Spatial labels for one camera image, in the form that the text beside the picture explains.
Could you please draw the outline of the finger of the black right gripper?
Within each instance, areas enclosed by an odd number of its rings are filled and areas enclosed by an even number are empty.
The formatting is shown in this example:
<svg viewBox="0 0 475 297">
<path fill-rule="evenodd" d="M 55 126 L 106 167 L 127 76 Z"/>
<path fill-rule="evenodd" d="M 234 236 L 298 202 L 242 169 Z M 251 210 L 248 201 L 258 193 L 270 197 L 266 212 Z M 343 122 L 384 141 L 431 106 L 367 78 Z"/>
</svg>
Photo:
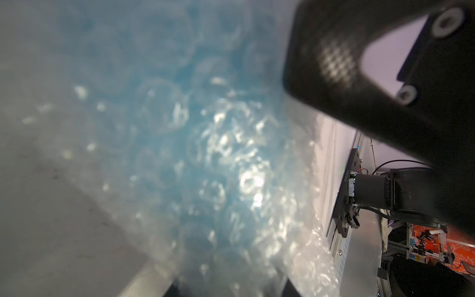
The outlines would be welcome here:
<svg viewBox="0 0 475 297">
<path fill-rule="evenodd" d="M 301 1 L 283 85 L 430 164 L 429 213 L 474 229 L 473 1 Z"/>
</svg>

